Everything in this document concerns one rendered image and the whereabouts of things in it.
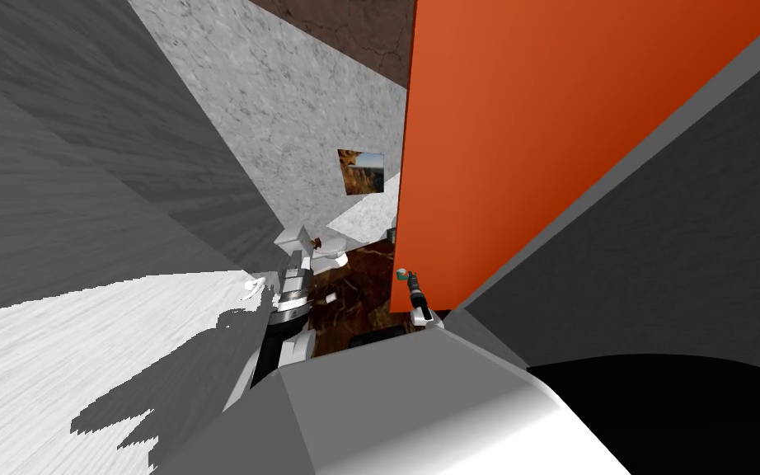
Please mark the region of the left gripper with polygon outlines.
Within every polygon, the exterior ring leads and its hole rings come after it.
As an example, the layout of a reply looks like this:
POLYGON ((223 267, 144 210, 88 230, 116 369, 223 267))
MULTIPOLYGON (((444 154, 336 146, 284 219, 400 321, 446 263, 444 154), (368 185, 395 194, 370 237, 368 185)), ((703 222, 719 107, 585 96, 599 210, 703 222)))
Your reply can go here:
POLYGON ((286 254, 282 269, 309 270, 314 252, 312 243, 303 224, 285 228, 274 240, 274 244, 286 254))

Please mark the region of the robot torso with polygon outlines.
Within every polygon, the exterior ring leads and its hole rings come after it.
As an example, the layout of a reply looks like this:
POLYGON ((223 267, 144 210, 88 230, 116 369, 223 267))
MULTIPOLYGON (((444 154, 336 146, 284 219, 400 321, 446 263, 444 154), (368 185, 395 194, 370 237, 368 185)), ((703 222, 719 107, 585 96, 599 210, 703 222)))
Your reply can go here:
POLYGON ((153 475, 630 475, 543 381, 441 328, 289 364, 153 475))

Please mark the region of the orange door leaf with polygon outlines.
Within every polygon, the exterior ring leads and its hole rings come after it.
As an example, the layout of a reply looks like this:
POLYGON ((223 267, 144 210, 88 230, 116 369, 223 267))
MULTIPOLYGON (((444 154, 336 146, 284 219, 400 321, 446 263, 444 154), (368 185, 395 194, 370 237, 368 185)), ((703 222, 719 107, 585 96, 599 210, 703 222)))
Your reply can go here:
POLYGON ((457 307, 760 36, 760 0, 416 0, 395 267, 457 307))

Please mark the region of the landscape picture on wall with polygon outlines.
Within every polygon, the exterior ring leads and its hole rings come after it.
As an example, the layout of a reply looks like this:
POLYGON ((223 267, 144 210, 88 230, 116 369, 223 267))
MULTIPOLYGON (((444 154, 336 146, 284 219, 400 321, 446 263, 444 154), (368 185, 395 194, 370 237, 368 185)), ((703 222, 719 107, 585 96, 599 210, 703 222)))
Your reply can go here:
POLYGON ((338 149, 340 170, 347 195, 384 192, 384 156, 379 153, 338 149))

